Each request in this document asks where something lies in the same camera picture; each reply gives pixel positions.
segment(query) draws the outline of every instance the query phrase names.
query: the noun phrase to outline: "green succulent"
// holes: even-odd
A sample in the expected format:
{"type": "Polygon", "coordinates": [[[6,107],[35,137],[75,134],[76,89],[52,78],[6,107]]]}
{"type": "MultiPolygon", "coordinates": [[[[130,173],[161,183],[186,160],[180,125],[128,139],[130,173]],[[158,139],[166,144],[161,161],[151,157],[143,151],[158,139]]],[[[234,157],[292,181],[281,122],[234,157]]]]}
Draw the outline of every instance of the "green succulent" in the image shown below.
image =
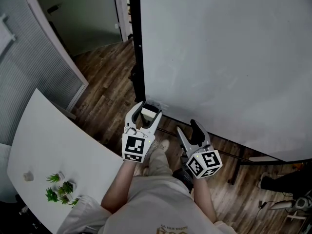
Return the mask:
{"type": "Polygon", "coordinates": [[[50,188],[46,189],[48,201],[58,202],[58,196],[53,190],[50,188]]]}
{"type": "Polygon", "coordinates": [[[76,197],[72,202],[70,202],[70,205],[72,205],[72,208],[73,208],[75,205],[77,205],[78,201],[79,201],[79,198],[76,197]]]}
{"type": "Polygon", "coordinates": [[[69,198],[67,197],[67,195],[60,196],[59,200],[61,201],[62,205],[66,205],[69,203],[69,198]]]}
{"type": "Polygon", "coordinates": [[[60,181],[60,177],[58,174],[52,174],[52,175],[47,177],[47,181],[49,181],[51,183],[57,183],[60,181]]]}
{"type": "Polygon", "coordinates": [[[64,194],[66,194],[66,191],[65,191],[65,189],[64,189],[63,186],[60,186],[60,187],[58,188],[58,195],[59,195],[59,196],[62,196],[62,195],[64,195],[64,194]]]}
{"type": "Polygon", "coordinates": [[[73,185],[68,181],[64,182],[62,187],[66,193],[72,193],[74,191],[73,185]]]}

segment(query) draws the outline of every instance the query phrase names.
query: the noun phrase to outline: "wooden floor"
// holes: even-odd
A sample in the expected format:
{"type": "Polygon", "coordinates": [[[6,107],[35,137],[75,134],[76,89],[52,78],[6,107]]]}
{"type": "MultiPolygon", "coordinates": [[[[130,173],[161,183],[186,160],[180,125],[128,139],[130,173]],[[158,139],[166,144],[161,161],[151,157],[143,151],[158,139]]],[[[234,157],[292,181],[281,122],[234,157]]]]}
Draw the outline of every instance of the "wooden floor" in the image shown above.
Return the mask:
{"type": "MultiPolygon", "coordinates": [[[[135,105],[135,94],[128,76],[135,64],[132,40],[102,47],[75,58],[77,67],[89,81],[73,113],[77,116],[76,124],[107,148],[121,154],[121,135],[126,113],[135,105]]],[[[175,132],[177,123],[165,117],[159,125],[170,132],[175,132]]],[[[180,125],[187,134],[190,127],[180,125]]],[[[156,139],[169,139],[171,144],[166,153],[170,168],[174,171],[180,167],[181,149],[175,137],[156,131],[156,139]]],[[[238,146],[217,137],[212,138],[216,149],[238,155],[238,146]]],[[[246,149],[244,158],[256,156],[255,151],[246,149]]],[[[219,220],[231,225],[237,233],[246,234],[253,225],[258,212],[259,201],[282,201],[289,197],[282,193],[261,190],[258,180],[264,171],[277,177],[280,173],[293,171],[292,165],[283,166],[242,166],[236,184],[227,183],[235,168],[236,159],[221,155],[223,167],[216,175],[208,179],[214,207],[219,220]]],[[[268,205],[259,212],[253,234],[296,233],[281,231],[285,210],[268,211],[268,205]]]]}

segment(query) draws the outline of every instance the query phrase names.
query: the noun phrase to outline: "curved white desk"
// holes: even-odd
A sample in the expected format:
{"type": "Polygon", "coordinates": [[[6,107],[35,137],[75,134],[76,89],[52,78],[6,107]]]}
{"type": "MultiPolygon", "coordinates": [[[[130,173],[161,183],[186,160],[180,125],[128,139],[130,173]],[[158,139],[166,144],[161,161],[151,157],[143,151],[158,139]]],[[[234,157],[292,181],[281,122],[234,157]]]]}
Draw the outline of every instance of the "curved white desk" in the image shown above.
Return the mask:
{"type": "Polygon", "coordinates": [[[72,196],[89,195],[100,202],[117,174],[122,158],[88,136],[35,90],[19,122],[8,164],[8,176],[29,209],[52,233],[71,210],[48,202],[46,181],[62,171],[77,184],[72,196]],[[24,181],[31,171],[34,181],[24,181]]]}

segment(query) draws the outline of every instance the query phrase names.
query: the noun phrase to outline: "shoe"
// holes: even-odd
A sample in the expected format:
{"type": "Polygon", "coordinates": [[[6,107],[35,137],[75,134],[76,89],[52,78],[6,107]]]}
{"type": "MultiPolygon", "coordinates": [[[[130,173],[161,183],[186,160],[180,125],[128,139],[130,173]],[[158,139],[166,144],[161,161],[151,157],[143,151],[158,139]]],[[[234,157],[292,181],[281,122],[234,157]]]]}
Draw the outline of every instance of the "shoe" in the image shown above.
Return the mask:
{"type": "Polygon", "coordinates": [[[143,168],[142,176],[144,176],[144,177],[148,176],[148,167],[143,168]]]}
{"type": "Polygon", "coordinates": [[[151,144],[151,147],[149,150],[153,151],[155,150],[159,145],[159,141],[158,140],[154,140],[153,143],[151,144]]]}
{"type": "Polygon", "coordinates": [[[261,189],[261,182],[263,180],[264,177],[269,177],[269,173],[268,172],[264,172],[261,177],[260,177],[260,181],[258,182],[258,188],[261,189]]]}
{"type": "Polygon", "coordinates": [[[170,145],[170,141],[167,139],[164,139],[158,146],[159,149],[163,150],[164,153],[168,150],[170,145]]]}

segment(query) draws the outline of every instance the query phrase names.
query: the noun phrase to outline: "white backdrop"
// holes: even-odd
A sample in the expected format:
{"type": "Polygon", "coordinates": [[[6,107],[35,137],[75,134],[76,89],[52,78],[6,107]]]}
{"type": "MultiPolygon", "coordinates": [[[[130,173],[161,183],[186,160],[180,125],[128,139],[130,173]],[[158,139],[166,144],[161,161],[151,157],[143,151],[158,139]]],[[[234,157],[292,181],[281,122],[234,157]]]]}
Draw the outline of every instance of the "white backdrop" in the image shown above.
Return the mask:
{"type": "Polygon", "coordinates": [[[312,0],[141,0],[147,99],[276,158],[312,158],[312,0]]]}

